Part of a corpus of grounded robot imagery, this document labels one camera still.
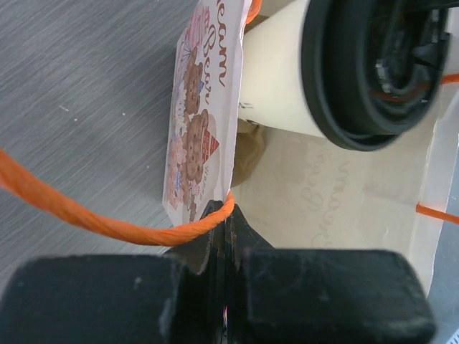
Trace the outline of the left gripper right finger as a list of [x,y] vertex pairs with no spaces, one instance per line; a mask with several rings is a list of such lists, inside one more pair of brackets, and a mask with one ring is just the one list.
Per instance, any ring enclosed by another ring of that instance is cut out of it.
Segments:
[[380,249],[276,249],[235,208],[225,224],[229,343],[429,343],[411,264]]

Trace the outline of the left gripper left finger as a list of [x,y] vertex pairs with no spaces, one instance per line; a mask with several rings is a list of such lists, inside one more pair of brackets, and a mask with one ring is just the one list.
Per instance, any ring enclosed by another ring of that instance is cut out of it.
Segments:
[[1,296],[1,341],[220,343],[224,230],[161,255],[29,261]]

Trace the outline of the paper takeout bag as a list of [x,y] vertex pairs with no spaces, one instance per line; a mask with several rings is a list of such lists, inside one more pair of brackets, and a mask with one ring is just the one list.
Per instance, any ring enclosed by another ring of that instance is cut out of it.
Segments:
[[[3,1],[1,147],[99,214],[170,226],[163,207],[176,45],[195,1]],[[267,129],[267,148],[235,187],[271,244],[390,249],[431,288],[458,149],[458,86],[390,147],[343,150]]]

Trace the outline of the brown cup carrier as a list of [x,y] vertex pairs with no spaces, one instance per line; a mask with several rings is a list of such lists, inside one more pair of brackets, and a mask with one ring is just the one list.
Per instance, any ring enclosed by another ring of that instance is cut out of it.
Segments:
[[252,175],[265,149],[265,127],[239,119],[231,187],[239,186]]

